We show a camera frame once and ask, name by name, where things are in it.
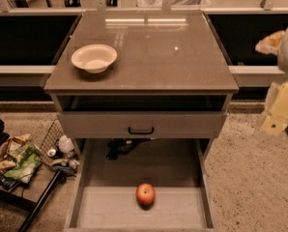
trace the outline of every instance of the desk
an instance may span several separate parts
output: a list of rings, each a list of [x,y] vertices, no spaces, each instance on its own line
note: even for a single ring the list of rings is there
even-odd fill
[[[87,44],[108,44],[117,50],[118,58],[100,74],[76,69],[71,56]],[[44,89],[55,102],[65,134],[74,139],[77,153],[83,154],[67,227],[74,231],[84,227],[110,231],[124,229],[127,224],[134,229],[143,228],[144,224],[162,229],[216,228],[204,159],[214,138],[218,137],[228,103],[238,86],[202,12],[86,12]],[[137,158],[135,156],[141,151],[135,150],[131,162],[128,158],[119,158],[104,164],[105,155],[95,154],[102,154],[102,149],[106,151],[104,140],[108,138],[160,138],[165,141],[175,138],[183,141],[165,142],[162,147],[168,148],[169,152],[156,157],[151,155],[148,161],[144,159],[156,151],[148,151],[146,156]],[[189,161],[192,149],[196,149],[197,156]],[[180,161],[179,156],[183,153],[189,157],[184,156]],[[146,173],[146,163],[156,171]],[[168,176],[168,164],[173,169],[177,167],[182,179],[186,174],[191,175],[190,179],[178,183],[173,175]],[[181,171],[194,165],[200,166],[194,172]],[[134,167],[144,172],[134,176]],[[104,177],[111,172],[118,175]],[[169,191],[180,193],[174,205],[181,208],[176,207],[173,215],[172,209],[157,203],[150,211],[156,220],[150,223],[147,213],[136,208],[130,198],[132,189],[143,178],[158,187],[159,200],[169,198],[166,194]],[[111,192],[117,185],[121,185],[118,192]],[[185,185],[193,193],[190,213],[184,205],[189,202],[184,195]],[[95,200],[98,208],[92,211],[96,206],[87,205],[87,202],[94,200],[92,193],[96,192],[100,195]],[[115,210],[120,207],[122,194],[126,198],[126,209],[131,211]],[[104,209],[99,208],[100,202],[106,202],[108,209],[107,205],[103,205]]]

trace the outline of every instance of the black handle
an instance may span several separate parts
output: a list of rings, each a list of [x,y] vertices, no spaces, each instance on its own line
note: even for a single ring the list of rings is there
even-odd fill
[[[132,131],[131,127],[128,127],[128,133],[131,135],[150,135],[154,133],[154,127],[150,131]]]

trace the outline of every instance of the apple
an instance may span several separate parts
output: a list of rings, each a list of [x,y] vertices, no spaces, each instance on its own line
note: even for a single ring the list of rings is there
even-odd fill
[[[143,183],[136,189],[136,199],[141,205],[151,205],[155,200],[156,192],[152,185]]]

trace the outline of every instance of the white bowl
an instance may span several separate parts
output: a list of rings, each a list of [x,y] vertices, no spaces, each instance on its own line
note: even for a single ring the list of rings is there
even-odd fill
[[[90,44],[79,48],[71,58],[72,63],[88,73],[102,73],[112,64],[117,52],[105,44]]]

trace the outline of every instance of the speckled floor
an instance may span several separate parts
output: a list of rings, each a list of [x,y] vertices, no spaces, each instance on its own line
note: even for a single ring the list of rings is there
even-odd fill
[[[260,105],[231,104],[219,138],[206,159],[217,226],[226,231],[288,231],[288,136],[257,133]],[[56,115],[50,103],[0,104],[0,118],[11,136],[30,133],[42,143]],[[52,173],[42,166],[23,193],[38,199]],[[63,231],[74,178],[51,193],[28,231]],[[20,210],[0,203],[0,231],[17,231]]]

